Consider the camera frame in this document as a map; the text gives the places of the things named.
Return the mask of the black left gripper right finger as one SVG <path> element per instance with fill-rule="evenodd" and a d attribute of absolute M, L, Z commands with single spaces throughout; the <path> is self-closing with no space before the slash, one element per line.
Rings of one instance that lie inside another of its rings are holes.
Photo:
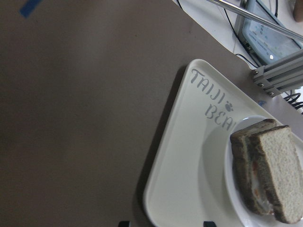
<path fill-rule="evenodd" d="M 203 227 L 214 227 L 214 222 L 213 221 L 204 221 Z"/>

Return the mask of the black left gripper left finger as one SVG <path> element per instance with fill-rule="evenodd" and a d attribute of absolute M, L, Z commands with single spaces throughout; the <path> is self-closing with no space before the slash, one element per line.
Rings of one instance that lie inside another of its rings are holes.
<path fill-rule="evenodd" d="M 118 227 L 130 227 L 130 221 L 125 221 L 125 220 L 123 220 L 123 221 L 120 221 L 119 223 L 118 223 Z"/>

